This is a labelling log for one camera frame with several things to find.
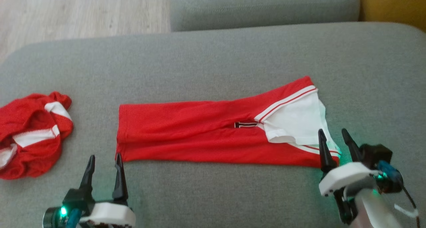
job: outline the white trim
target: white trim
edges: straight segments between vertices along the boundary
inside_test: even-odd
[[[298,145],[296,143],[289,143],[289,144],[292,145],[292,146],[294,146],[295,148],[299,148],[299,149],[304,150],[306,152],[310,152],[310,153],[314,153],[314,154],[318,154],[318,155],[320,154],[320,151],[317,150],[317,149],[312,149],[312,148],[309,148],[309,147],[306,147],[306,146],[300,146],[300,145]],[[331,156],[340,158],[340,154],[338,154],[338,153],[330,152],[330,154],[331,154]]]
[[[235,122],[234,128],[237,128],[237,123],[238,123],[238,128],[257,126],[257,124],[258,124],[257,122]]]
[[[64,116],[64,117],[71,120],[71,117],[68,114],[67,110],[65,109],[65,107],[60,102],[46,103],[46,105],[44,105],[44,110],[46,110],[50,113],[55,113],[55,114]]]
[[[16,144],[11,144],[10,147],[0,150],[0,169],[3,169],[7,164],[9,164],[17,150],[18,147]]]
[[[311,146],[313,148],[318,148],[318,150],[320,149],[320,145],[315,144],[315,145],[305,145],[305,146]],[[334,143],[334,141],[327,141],[327,147],[330,150],[331,153],[338,153],[339,155],[342,154],[342,152],[340,151],[340,148],[336,145],[336,143]]]
[[[272,110],[277,110],[282,106],[291,104],[295,101],[297,101],[298,99],[303,98],[304,96],[307,96],[311,93],[316,93],[318,91],[318,89],[316,89],[316,87],[314,85],[310,85],[307,86],[301,90],[298,90],[296,93],[291,94],[290,96],[286,97],[285,99],[281,99],[278,102],[275,102],[274,104],[270,105],[268,108],[266,108],[264,111],[262,111],[260,114],[258,114],[256,117],[254,117],[254,120],[261,122],[260,119],[266,119],[268,118],[272,113]]]
[[[42,140],[54,139],[59,135],[58,125],[53,126],[50,129],[42,129],[36,131],[28,131],[14,135],[12,138],[16,144],[25,148],[26,146],[40,142]]]
[[[257,123],[257,127],[265,131],[265,126],[262,123]]]

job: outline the red jersey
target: red jersey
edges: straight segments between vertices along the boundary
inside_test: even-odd
[[[320,128],[339,161],[318,89],[304,77],[234,101],[120,105],[117,152],[124,161],[320,167]]]
[[[73,130],[71,99],[53,92],[31,94],[0,107],[0,178],[37,177],[61,156],[61,143]]]

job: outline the gray cushion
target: gray cushion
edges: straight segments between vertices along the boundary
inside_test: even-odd
[[[0,106],[58,90],[75,123],[62,157],[45,175],[0,181],[0,227],[38,227],[49,206],[79,185],[96,154],[95,199],[114,187],[118,106],[238,99],[311,76],[334,140],[394,151],[425,213],[423,134],[426,35],[388,23],[336,23],[197,31],[41,43],[0,67]],[[307,167],[136,161],[125,164],[138,227],[344,227],[321,172]],[[409,207],[403,194],[391,200]],[[398,214],[405,227],[414,224]]]
[[[170,0],[172,31],[357,21],[359,0]]]

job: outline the blue cable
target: blue cable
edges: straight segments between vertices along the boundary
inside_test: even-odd
[[[81,210],[73,209],[70,213],[70,216],[68,216],[68,222],[65,225],[65,228],[76,228],[77,224],[80,221],[80,218],[81,218]]]
[[[377,164],[377,169],[381,170],[382,172],[386,173],[386,176],[395,183],[402,183],[402,175],[401,173],[395,169],[393,166],[391,166],[386,161],[380,160]]]

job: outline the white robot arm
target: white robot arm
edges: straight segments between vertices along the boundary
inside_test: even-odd
[[[319,183],[321,195],[334,195],[340,219],[350,228],[402,228],[381,193],[404,190],[413,207],[416,207],[403,185],[401,174],[389,164],[392,152],[383,145],[364,144],[359,148],[346,129],[342,129],[342,135],[349,147],[352,162],[338,167],[332,160],[324,132],[318,131],[323,171]],[[411,216],[416,218],[417,227],[420,227],[416,209]]]
[[[68,191],[61,207],[47,209],[43,217],[43,228],[135,228],[136,216],[127,204],[129,196],[119,153],[115,167],[117,176],[112,200],[95,202],[92,198],[95,156],[92,155],[80,187]]]

